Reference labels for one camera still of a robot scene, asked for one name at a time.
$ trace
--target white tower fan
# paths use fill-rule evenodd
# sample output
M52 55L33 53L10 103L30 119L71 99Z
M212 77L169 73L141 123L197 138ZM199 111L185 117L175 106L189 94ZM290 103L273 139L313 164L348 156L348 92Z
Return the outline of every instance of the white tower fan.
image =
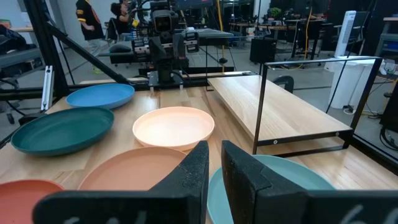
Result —
M346 53L349 36L351 35L351 30L354 26L355 15L356 11L346 11L343 25L341 26L340 30L340 35L338 37L335 58L344 56Z

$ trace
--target black speaker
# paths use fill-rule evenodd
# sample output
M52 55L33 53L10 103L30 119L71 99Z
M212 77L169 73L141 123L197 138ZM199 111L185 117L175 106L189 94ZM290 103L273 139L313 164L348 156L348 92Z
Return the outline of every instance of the black speaker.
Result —
M266 63L275 61L277 40L272 38L252 39L250 48L250 61Z

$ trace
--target plate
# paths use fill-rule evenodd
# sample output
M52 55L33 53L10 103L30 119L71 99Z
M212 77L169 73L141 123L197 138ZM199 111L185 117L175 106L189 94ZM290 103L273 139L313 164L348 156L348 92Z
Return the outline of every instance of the plate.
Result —
M79 151L99 141L112 127L112 111L74 108L37 118L19 128L11 144L21 152L57 156Z
M185 151L207 140L215 127L213 118L196 108L175 106L151 111L134 123L132 131L144 146Z
M334 190L335 188L314 171L288 159L276 156L254 155L261 163L307 190ZM211 177L207 209L213 224L233 224L228 198L224 188L223 172L219 168Z
M126 104L134 95L134 87L126 84L102 84L83 88L67 97L67 103L74 107L95 106L113 109Z
M169 175L186 154L174 149L143 147L110 158L93 170L80 190L149 190Z
M47 180L18 180L0 184L0 223L33 223L35 204L46 195L63 190Z

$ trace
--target light blue plate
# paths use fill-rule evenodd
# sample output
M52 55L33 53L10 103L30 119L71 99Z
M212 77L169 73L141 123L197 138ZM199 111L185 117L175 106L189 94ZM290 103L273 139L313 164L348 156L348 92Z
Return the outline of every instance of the light blue plate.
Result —
M307 190L334 190L335 188L314 171L288 159L276 156L255 155L261 163L279 175ZM223 172L219 168L211 177L207 198L207 210L213 224L233 224L231 210L223 182Z
M113 109L126 104L134 95L134 87L126 84L102 84L83 88L67 97L67 103L74 107L95 106Z

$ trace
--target person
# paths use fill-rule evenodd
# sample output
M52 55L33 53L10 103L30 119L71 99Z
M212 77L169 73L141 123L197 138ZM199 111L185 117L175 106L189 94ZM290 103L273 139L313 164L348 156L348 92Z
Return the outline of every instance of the person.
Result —
M85 36L85 40L88 42L90 53L97 57L101 51L101 39L104 38L104 33L101 21L89 0L78 0L76 2L76 15L81 24L81 31ZM102 73L102 71L95 66L93 66L93 71L97 74Z
M129 0L119 0L119 3L129 8Z
M118 34L129 32L130 15L127 12L127 6L120 3L112 3L111 12L116 16L116 30Z

